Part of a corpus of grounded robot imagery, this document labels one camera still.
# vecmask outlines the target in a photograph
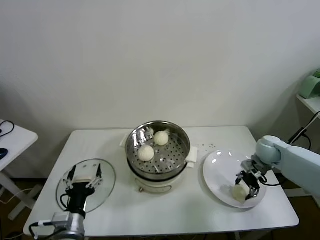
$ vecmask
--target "white table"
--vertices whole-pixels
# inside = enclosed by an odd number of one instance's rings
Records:
[[[10,123],[4,123],[1,126],[1,135],[9,132],[11,129],[12,125]],[[0,160],[0,185],[10,191],[13,195],[18,194],[21,190],[2,171],[37,141],[37,139],[38,135],[36,133],[17,125],[13,132],[0,137],[0,148],[8,150],[8,154]],[[37,185],[28,195],[24,192],[19,193],[16,197],[22,202],[8,215],[8,218],[14,220],[25,207],[32,209],[36,203],[36,201],[33,200],[33,197],[37,195],[41,189],[41,186]]]
[[[255,152],[256,142],[244,126],[194,127],[184,129],[191,144],[199,147],[194,168],[186,168],[182,184],[168,194],[140,193],[126,161],[125,150],[119,147],[129,130],[77,130],[66,143],[25,226],[51,219],[62,211],[56,203],[56,187],[61,176],[74,164],[100,158],[115,168],[116,182],[110,197],[84,221],[85,234],[90,237],[152,236],[171,234],[222,233],[271,230],[292,227],[299,219],[281,186],[270,187],[262,202],[252,209],[230,207],[217,199],[203,180],[202,145],[232,149],[245,156]],[[273,172],[268,182],[278,183]],[[38,228],[40,235],[52,233]]]

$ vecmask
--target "light blue robot arm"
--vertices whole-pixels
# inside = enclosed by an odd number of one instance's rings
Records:
[[[320,155],[291,146],[275,136],[264,136],[256,145],[256,155],[266,165],[312,195],[320,196]]]
[[[244,171],[237,175],[250,188],[247,199],[259,193],[257,181],[266,179],[267,171],[277,168],[288,180],[314,196],[320,197],[320,155],[298,146],[291,146],[275,136],[264,136],[256,145],[256,153],[241,163]]]

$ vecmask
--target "steamed bun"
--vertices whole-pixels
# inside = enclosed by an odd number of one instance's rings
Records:
[[[164,146],[169,142],[169,134],[166,131],[158,131],[154,135],[154,143],[159,146]]]
[[[138,151],[138,158],[142,162],[148,162],[155,156],[155,150],[149,145],[143,145]]]

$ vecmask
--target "cable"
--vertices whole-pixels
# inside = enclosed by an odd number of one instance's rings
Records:
[[[304,138],[306,138],[306,139],[308,140],[308,142],[309,142],[309,148],[308,148],[308,150],[310,150],[310,149],[311,149],[311,139],[310,139],[307,135],[305,135],[305,134],[302,134],[301,136],[304,137]]]
[[[268,180],[267,180],[266,176],[261,176],[261,177],[259,177],[260,183],[262,183],[263,185],[268,186],[268,187],[277,187],[277,186],[280,186],[280,185],[284,184],[287,180],[288,180],[288,179],[285,179],[285,180],[283,180],[282,182],[277,183],[277,184],[267,184]]]
[[[52,225],[53,225],[52,222],[43,222],[43,226],[52,226]],[[39,227],[39,223],[38,222],[34,222],[34,223],[30,224],[30,226],[29,226],[29,232],[30,232],[30,234],[31,234],[31,236],[33,238],[35,238],[36,235],[35,235],[35,232],[32,230],[32,228],[35,228],[35,227]],[[51,238],[55,234],[57,234],[57,232],[54,232],[49,237]]]
[[[62,199],[64,196],[68,196],[68,194],[66,194],[66,193],[65,193],[65,194],[62,194],[62,195],[60,196],[60,202],[61,202],[62,206],[63,206],[65,209],[68,209],[68,206],[65,205],[65,203],[64,203],[64,201],[63,201],[63,199]]]
[[[16,238],[21,237],[21,236],[23,236],[23,235],[24,235],[24,233],[21,233],[21,234],[19,234],[19,235],[17,235],[17,236],[4,238],[3,240],[16,239]]]
[[[8,121],[8,120],[7,120],[7,121],[3,121],[2,123],[0,123],[0,128],[1,128],[2,124],[4,124],[4,123],[10,123],[10,124],[12,124],[12,129],[11,129],[10,131],[8,131],[8,132],[0,135],[0,138],[3,137],[3,136],[5,136],[5,135],[8,135],[8,134],[12,133],[13,130],[15,129],[15,126],[16,126],[12,121]]]
[[[319,116],[320,116],[320,111],[318,111],[318,112],[316,112],[316,113],[314,114],[313,118],[311,118],[311,120],[309,121],[309,123],[308,123],[305,127],[300,128],[300,130],[298,131],[298,133],[296,133],[295,135],[293,135],[293,136],[295,136],[295,137],[291,137],[291,138],[289,139],[288,144],[291,145],[291,144],[293,144],[296,140],[298,140],[298,139],[300,138],[300,136],[306,132],[307,128],[308,128]]]
[[[33,188],[27,188],[27,189],[25,189],[25,190],[21,190],[21,191],[18,192],[17,194],[13,195],[13,197],[11,197],[9,201],[4,202],[4,201],[1,201],[1,200],[0,200],[0,203],[2,203],[2,204],[8,204],[8,203],[11,202],[12,199],[14,199],[14,198],[15,198],[16,196],[18,196],[20,193],[25,192],[25,191],[30,191],[30,190],[32,190],[32,189],[33,189]]]

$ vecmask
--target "floor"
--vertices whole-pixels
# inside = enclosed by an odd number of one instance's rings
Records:
[[[21,189],[32,188],[38,181],[16,181],[16,184]],[[283,185],[284,189],[296,188],[296,186],[287,181]],[[12,197],[11,193],[5,191],[2,195],[2,201],[8,201]],[[320,208],[316,205],[312,197],[296,197],[291,198],[290,202],[294,207],[299,219],[300,224],[297,227],[286,228],[286,229],[276,229],[271,233],[265,235],[261,240],[292,240],[292,239],[320,239]],[[0,219],[2,225],[2,239],[10,238],[15,235],[10,235],[10,233],[17,232],[21,233],[25,222],[31,212],[29,209],[25,209],[14,221],[8,219],[8,214],[11,210],[19,203],[17,198],[14,198],[8,204],[0,203]],[[243,237],[247,233],[242,232],[240,235]],[[23,235],[21,238],[16,238],[16,240],[31,240],[31,237]],[[141,240],[142,237],[108,237],[109,240]],[[219,234],[206,234],[206,235],[181,235],[181,236],[157,236],[157,237],[147,237],[146,240],[232,240],[235,239],[234,235],[231,233],[219,233]]]

